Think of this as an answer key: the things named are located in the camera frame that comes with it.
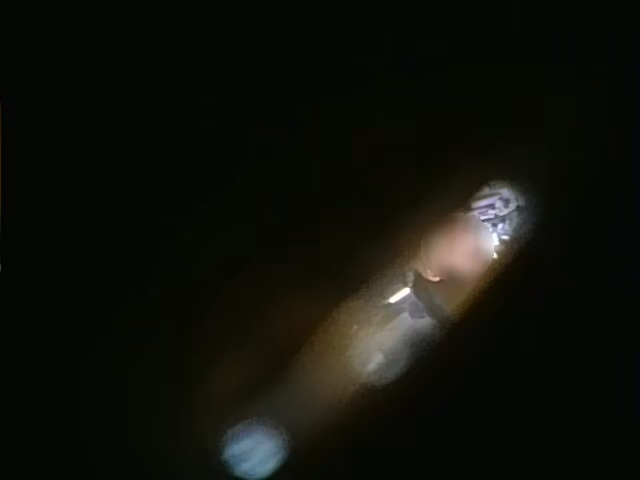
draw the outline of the bright light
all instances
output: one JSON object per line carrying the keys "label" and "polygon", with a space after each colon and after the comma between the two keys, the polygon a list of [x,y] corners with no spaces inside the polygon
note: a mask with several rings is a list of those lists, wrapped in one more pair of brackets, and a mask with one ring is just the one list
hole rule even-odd
{"label": "bright light", "polygon": [[403,297],[406,297],[407,295],[409,295],[411,293],[411,289],[409,287],[405,287],[402,290],[400,290],[398,293],[396,293],[395,295],[393,295],[390,299],[389,299],[389,303],[396,303],[398,300],[400,300]]}
{"label": "bright light", "polygon": [[278,425],[250,419],[227,432],[222,444],[222,460],[236,477],[267,478],[289,453],[288,438]]}

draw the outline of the glowing orb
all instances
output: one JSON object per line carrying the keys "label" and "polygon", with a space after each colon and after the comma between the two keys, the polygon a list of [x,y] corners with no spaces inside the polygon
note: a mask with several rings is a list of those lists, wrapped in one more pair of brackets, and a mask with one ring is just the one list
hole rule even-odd
{"label": "glowing orb", "polygon": [[222,460],[239,478],[267,478],[289,453],[284,430],[266,420],[251,419],[230,429],[222,441]]}

